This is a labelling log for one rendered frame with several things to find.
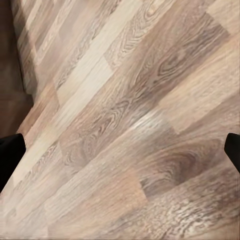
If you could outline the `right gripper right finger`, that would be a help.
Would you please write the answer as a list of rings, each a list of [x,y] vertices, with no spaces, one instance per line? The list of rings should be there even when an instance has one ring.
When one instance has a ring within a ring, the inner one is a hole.
[[[224,151],[240,173],[240,134],[230,132],[227,135]]]

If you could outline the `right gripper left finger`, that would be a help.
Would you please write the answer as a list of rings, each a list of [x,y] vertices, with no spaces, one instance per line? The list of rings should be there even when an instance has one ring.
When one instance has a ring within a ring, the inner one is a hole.
[[[22,133],[0,138],[0,193],[26,153]]]

